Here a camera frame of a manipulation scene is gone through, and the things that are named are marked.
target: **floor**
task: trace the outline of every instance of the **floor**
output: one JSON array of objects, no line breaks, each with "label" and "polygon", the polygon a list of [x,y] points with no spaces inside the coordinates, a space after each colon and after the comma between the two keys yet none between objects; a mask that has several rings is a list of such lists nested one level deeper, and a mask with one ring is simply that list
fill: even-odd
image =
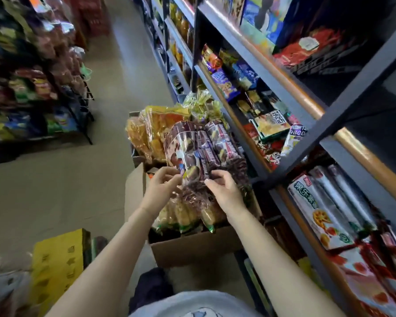
[{"label": "floor", "polygon": [[[138,10],[131,0],[106,3],[113,34],[93,39],[85,61],[93,71],[88,83],[96,98],[91,102],[94,145],[81,138],[0,164],[0,254],[7,266],[20,263],[35,242],[78,228],[112,238],[124,222],[125,181],[133,170],[124,130],[128,112],[173,105]],[[154,266],[146,245],[126,299],[140,274]],[[175,291],[218,289],[253,306],[232,254],[208,265],[172,268],[169,277]]]}]

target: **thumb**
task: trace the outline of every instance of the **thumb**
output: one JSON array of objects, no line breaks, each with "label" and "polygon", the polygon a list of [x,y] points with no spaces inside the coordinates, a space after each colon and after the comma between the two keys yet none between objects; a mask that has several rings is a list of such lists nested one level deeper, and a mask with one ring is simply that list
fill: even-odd
[{"label": "thumb", "polygon": [[170,189],[170,192],[174,191],[177,186],[182,184],[182,176],[181,175],[174,175],[168,182],[165,183]]},{"label": "thumb", "polygon": [[219,185],[217,182],[211,179],[206,179],[204,181],[205,185],[211,192],[217,197],[218,194],[222,193],[223,186]]}]

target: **white t-shirt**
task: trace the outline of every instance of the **white t-shirt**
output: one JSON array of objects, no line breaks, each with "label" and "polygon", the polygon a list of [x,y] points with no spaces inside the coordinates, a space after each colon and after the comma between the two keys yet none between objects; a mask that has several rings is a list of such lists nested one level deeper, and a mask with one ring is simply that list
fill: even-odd
[{"label": "white t-shirt", "polygon": [[243,301],[213,290],[184,292],[137,309],[130,317],[261,317]]}]

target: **dark pants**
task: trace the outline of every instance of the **dark pants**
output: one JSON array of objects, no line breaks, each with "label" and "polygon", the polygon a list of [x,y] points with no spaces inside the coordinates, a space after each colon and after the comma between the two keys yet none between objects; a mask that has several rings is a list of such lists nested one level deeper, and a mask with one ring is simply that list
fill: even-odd
[{"label": "dark pants", "polygon": [[162,268],[153,268],[139,277],[135,294],[129,301],[129,314],[138,308],[173,296],[173,286]]}]

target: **hand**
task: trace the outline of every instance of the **hand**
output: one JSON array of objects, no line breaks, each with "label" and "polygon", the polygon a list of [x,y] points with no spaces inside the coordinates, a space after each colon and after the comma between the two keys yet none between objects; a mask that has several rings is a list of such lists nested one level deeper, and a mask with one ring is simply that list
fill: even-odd
[{"label": "hand", "polygon": [[180,192],[178,186],[181,184],[182,176],[178,169],[172,167],[159,169],[151,179],[139,207],[153,218],[157,218],[169,199]]},{"label": "hand", "polygon": [[227,217],[234,216],[246,209],[242,194],[236,186],[232,175],[225,170],[213,170],[211,174],[220,178],[215,180],[207,179],[204,183],[214,194]]}]

